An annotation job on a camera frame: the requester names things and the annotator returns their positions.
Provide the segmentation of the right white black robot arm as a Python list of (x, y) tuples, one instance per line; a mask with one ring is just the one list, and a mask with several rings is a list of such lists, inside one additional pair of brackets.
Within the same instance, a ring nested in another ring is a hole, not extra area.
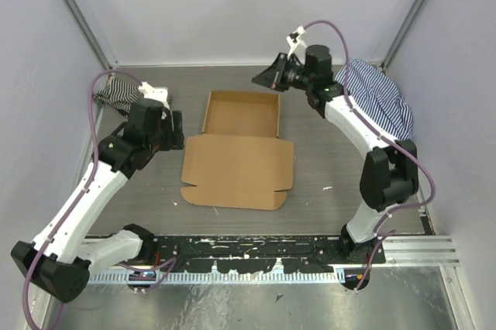
[(279, 53), (274, 62), (251, 81), (273, 91), (302, 90), (308, 104), (336, 126), (364, 158), (360, 178), (362, 201), (355, 215), (342, 227), (339, 254), (348, 263), (359, 263), (377, 240), (388, 212), (404, 204), (419, 189), (416, 145), (382, 133), (377, 124), (345, 95), (335, 81), (327, 46), (311, 45), (300, 61), (294, 54)]

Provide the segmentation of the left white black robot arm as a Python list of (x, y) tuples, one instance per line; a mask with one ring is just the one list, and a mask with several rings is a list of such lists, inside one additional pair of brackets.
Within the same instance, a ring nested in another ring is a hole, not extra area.
[(127, 120), (98, 144), (98, 152), (61, 210), (32, 242), (18, 241), (11, 251), (26, 280), (67, 304), (88, 281), (111, 266), (153, 261), (155, 236), (136, 224), (84, 246), (83, 241), (113, 196), (160, 151), (184, 148), (183, 115), (151, 98), (131, 105)]

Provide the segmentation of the brown cardboard box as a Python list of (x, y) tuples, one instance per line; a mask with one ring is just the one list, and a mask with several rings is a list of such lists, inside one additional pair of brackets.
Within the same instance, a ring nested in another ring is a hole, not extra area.
[(293, 186), (294, 145), (279, 136), (279, 95), (211, 91), (202, 132), (187, 138), (186, 202), (275, 211)]

